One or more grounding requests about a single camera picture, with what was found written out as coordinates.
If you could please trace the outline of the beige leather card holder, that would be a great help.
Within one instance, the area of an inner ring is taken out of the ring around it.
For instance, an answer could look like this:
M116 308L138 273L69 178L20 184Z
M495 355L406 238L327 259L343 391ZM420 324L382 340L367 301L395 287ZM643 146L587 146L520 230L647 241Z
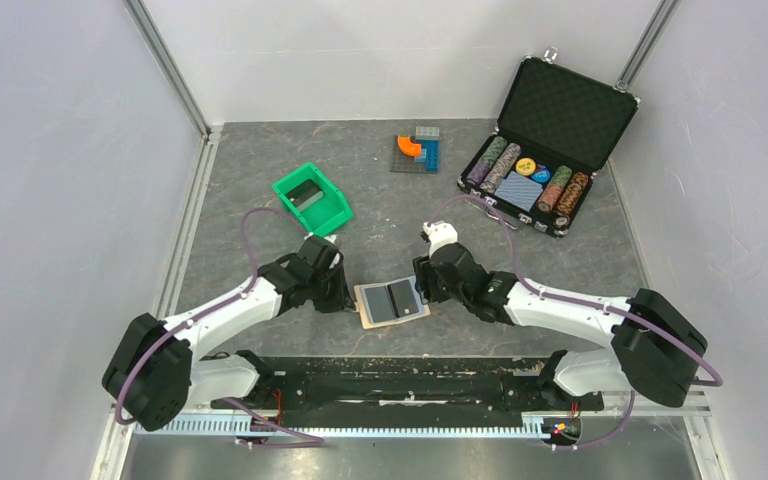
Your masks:
M408 277L404 277L404 278L401 278L401 279L393 280L393 281L390 281L390 282L356 285L354 287L354 293L356 295L356 307L357 307L357 311L358 311L358 313L360 315L360 320L361 320L362 327L364 329L375 329L375 328L383 328L383 327L388 327L388 326L393 326L393 325L399 325L399 324L410 322L410 321L413 321L413 320L416 320L416 319L419 319L419 318L427 317L427 316L430 315L431 311L430 311L429 306L424 302L422 296L420 295L420 293L417 290L416 277L415 276L409 276L409 277L414 277L415 278L415 289L417 291L417 298L418 298L418 300L421 300L422 304L423 304L423 306L420 308L420 313L416 314L416 315L411 315L411 316L408 316L408 317L405 317L405 318L401 318L401 319L397 318L396 320L384 322L382 324L370 324L369 323L369 321L367 319L366 309L365 309L365 304L364 304L364 299L363 299L363 290L365 288L369 288L369 287L372 287L372 286L381 286L381 285L388 286L389 284L391 284L391 283L393 283L395 281L398 281L398 280L401 280L401 279L405 279L405 278L408 278Z

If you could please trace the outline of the dark card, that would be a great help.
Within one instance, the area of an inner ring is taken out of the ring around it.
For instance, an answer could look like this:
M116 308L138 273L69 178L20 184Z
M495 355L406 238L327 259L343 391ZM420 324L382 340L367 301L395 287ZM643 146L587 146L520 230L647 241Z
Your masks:
M286 197L296 210L302 212L321 200L324 192L314 180L307 179L290 190Z

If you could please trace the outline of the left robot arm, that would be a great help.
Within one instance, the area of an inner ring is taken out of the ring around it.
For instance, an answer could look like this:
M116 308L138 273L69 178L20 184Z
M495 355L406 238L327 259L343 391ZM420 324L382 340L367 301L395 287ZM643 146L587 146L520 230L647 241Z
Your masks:
M264 366L247 355L209 354L244 330L307 303L320 313L352 309L343 263L333 242L310 235L298 251L258 267L240 286L203 305L164 319L135 317L101 380L114 400L116 421L155 431L182 410L216 400L266 405L274 381Z

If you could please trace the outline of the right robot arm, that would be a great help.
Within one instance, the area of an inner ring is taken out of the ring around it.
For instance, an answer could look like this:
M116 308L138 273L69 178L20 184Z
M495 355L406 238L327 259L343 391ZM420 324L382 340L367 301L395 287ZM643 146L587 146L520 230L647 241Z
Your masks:
M537 327L596 344L590 352L553 353L537 382L540 400L562 408L606 390L633 390L657 404L682 406L708 347L707 339L660 293L598 297L521 282L486 271L453 243L413 261L424 300L453 299L487 323Z

